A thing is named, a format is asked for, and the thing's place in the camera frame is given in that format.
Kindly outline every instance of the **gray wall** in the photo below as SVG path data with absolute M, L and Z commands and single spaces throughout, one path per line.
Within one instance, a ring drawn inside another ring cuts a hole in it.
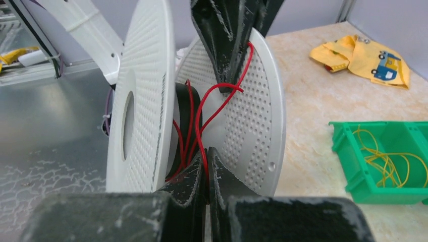
M 44 9 L 21 0 L 66 63 L 90 59 L 89 55 Z M 138 0 L 92 0 L 117 34 L 125 39 Z M 196 36 L 190 18 L 190 0 L 170 0 L 176 47 L 186 47 Z M 269 35 L 317 27 L 335 22 L 343 0 L 285 0 Z
M 427 0 L 357 0 L 349 22 L 428 79 L 427 11 Z

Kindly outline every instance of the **yellow cord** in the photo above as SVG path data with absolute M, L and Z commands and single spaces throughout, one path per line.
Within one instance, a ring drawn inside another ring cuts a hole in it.
M 374 145 L 376 147 L 375 149 L 367 148 L 365 146 L 365 144 L 362 141 L 361 135 L 360 135 L 361 132 L 367 133 L 371 136 L 371 138 L 374 141 Z M 388 179 L 391 179 L 392 187 L 402 188 L 407 183 L 407 181 L 409 180 L 409 175 L 410 175 L 410 162 L 406 156 L 411 156 L 411 157 L 418 159 L 425 168 L 426 180 L 425 180 L 425 184 L 423 185 L 423 187 L 424 188 L 426 187 L 426 185 L 428 184 L 428 167 L 426 166 L 425 162 L 419 156 L 411 154 L 411 153 L 382 153 L 382 152 L 380 152 L 378 142 L 376 141 L 376 138 L 374 137 L 374 135 L 368 130 L 360 129 L 360 125 L 358 125 L 358 129 L 356 131 L 354 131 L 352 134 L 354 134 L 354 135 L 357 134 L 358 139 L 360 140 L 360 143 L 362 145 L 361 151 L 368 151 L 369 153 L 372 154 L 372 155 L 369 155 L 369 156 L 364 158 L 365 162 L 367 164 L 373 166 L 376 170 L 378 170 L 379 172 L 382 173 L 382 179 L 380 181 L 378 181 L 378 183 L 376 183 L 376 186 L 385 187 L 386 181 Z M 406 161 L 407 174 L 406 174 L 406 179 L 403 182 L 401 182 L 400 176 L 398 175 L 397 169 L 395 168 L 395 165 L 394 165 L 393 161 L 391 160 L 390 156 L 400 156 Z M 374 163 L 374 161 L 376 161 L 378 159 L 381 159 L 385 163 L 385 165 L 381 166 L 377 163 Z

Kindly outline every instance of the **green container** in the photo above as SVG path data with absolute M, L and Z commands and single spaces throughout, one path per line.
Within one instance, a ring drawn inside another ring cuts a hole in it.
M 371 155 L 361 151 L 362 144 L 353 134 L 360 129 L 370 131 L 382 153 L 411 153 L 419 156 L 428 166 L 428 122 L 362 122 L 340 123 L 330 122 L 334 126 L 332 150 L 339 156 L 350 192 L 356 203 L 366 204 L 415 204 L 423 202 L 428 205 L 428 188 L 423 188 L 426 181 L 426 169 L 423 164 L 412 156 L 406 156 L 410 164 L 407 183 L 401 187 L 392 187 L 388 179 L 385 187 L 376 184 L 383 177 L 382 173 L 364 158 Z M 375 148 L 369 134 L 361 132 L 361 139 L 366 147 Z M 398 176 L 402 181 L 407 175 L 407 163 L 400 156 L 390 156 Z M 376 163 L 385 164 L 381 159 Z

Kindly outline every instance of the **round hole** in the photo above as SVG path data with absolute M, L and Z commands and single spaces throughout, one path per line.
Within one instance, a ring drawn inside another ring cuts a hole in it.
M 274 170 L 275 170 L 275 168 L 276 168 L 276 165 L 275 165 L 275 163 L 273 163 L 273 162 L 270 162 L 270 163 L 269 163 L 269 166 L 268 166 L 268 168 L 269 168 L 269 170 L 270 170 L 270 171 L 274 171 Z
M 131 91 L 128 93 L 128 97 L 125 102 L 125 113 L 123 116 L 123 127 L 122 127 L 122 143 L 123 143 L 123 159 L 124 161 L 128 157 L 131 149 L 131 140 L 134 133 L 134 93 Z

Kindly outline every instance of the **gray floor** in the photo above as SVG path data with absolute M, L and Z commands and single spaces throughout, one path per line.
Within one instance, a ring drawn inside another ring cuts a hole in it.
M 0 241 L 47 194 L 104 191 L 108 89 L 99 70 L 0 87 Z

